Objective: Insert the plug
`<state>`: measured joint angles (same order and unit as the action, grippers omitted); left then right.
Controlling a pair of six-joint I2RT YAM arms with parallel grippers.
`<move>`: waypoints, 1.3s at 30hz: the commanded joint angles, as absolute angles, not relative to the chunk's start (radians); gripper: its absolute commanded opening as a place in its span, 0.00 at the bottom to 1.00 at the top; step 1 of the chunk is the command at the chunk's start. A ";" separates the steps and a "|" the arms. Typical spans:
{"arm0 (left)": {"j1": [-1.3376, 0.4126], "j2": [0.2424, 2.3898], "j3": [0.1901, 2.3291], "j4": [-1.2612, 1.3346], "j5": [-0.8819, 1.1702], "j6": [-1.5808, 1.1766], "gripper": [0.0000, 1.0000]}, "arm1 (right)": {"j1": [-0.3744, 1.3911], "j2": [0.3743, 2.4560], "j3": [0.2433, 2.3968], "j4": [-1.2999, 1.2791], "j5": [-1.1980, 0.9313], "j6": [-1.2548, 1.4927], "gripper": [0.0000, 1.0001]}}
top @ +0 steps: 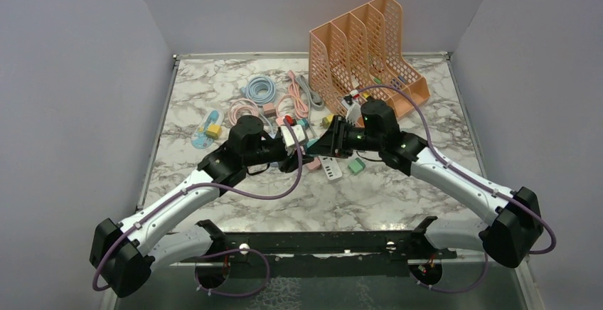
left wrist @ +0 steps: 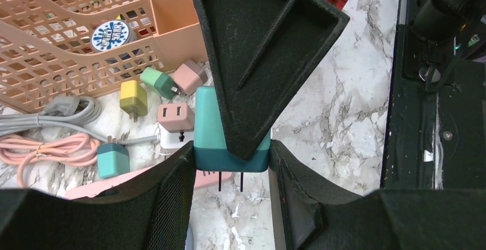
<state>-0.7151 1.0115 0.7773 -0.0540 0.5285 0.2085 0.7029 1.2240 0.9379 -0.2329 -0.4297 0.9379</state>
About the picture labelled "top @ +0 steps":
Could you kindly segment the teal plug adapter front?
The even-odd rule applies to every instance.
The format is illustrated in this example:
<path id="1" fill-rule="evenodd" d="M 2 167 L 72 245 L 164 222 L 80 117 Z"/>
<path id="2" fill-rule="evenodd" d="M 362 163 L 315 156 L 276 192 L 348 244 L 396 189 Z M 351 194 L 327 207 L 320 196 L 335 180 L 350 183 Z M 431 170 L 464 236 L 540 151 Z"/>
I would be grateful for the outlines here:
<path id="1" fill-rule="evenodd" d="M 318 139 L 316 139 L 316 138 L 310 139 L 310 140 L 309 140 L 309 141 L 308 141 L 308 142 L 307 142 L 307 143 L 304 145 L 304 148 L 305 148 L 305 149 L 308 149 L 309 147 L 311 147 L 312 145 L 314 145 L 314 144 L 315 144 L 317 141 L 318 141 Z"/>

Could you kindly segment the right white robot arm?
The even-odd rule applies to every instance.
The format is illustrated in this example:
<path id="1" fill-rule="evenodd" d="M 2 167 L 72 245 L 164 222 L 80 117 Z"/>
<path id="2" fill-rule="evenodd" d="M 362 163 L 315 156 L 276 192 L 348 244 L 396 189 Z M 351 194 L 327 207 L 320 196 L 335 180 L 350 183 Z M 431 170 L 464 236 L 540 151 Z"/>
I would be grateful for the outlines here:
<path id="1" fill-rule="evenodd" d="M 532 190 L 513 191 L 446 160 L 426 139 L 401 130 L 394 110 L 382 100 L 369 100 L 360 111 L 363 127 L 335 116 L 309 147 L 309 154 L 348 158 L 355 151 L 375 151 L 386 166 L 438 188 L 480 219 L 449 225 L 436 221 L 411 237 L 416 256 L 427 258 L 438 249 L 462 248 L 485 252 L 499 264 L 515 268 L 531 253 L 544 231 Z"/>

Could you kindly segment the green plug adapter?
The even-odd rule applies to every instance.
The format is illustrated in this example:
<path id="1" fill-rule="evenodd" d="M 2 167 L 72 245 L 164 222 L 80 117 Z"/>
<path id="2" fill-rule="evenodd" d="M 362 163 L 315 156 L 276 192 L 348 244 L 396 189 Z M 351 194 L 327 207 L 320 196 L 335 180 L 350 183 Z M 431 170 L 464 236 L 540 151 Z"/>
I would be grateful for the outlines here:
<path id="1" fill-rule="evenodd" d="M 365 163 L 362 159 L 356 157 L 348 163 L 347 168 L 353 175 L 358 175 L 365 170 Z"/>

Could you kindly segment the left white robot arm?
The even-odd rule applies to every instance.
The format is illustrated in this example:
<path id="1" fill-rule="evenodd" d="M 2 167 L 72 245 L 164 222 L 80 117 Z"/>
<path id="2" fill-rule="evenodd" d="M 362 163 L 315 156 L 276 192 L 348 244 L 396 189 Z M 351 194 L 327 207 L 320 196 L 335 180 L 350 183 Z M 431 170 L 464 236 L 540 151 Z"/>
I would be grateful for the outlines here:
<path id="1" fill-rule="evenodd" d="M 209 230 L 175 235 L 170 230 L 227 192 L 262 201 L 288 196 L 301 181 L 306 141 L 306 131 L 300 124 L 284 121 L 270 136 L 259 117 L 239 118 L 228 139 L 206 155 L 175 189 L 117 223 L 107 218 L 97 225 L 90 251 L 90 264 L 95 268 L 93 290 L 111 289 L 118 297 L 126 297 L 145 284 L 155 267 L 178 262 L 195 252 L 205 260 L 218 259 L 224 243 Z M 297 172 L 286 191 L 262 196 L 236 187 L 248 175 L 249 167 L 274 162 L 284 173 Z"/>

